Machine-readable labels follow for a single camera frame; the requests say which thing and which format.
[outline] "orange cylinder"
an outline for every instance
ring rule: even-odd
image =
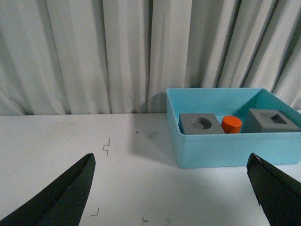
[[[225,133],[239,133],[242,121],[235,116],[227,115],[222,119],[222,129]]]

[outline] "white curtain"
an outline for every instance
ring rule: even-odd
[[[300,0],[0,0],[0,115],[151,113],[171,87],[301,110]]]

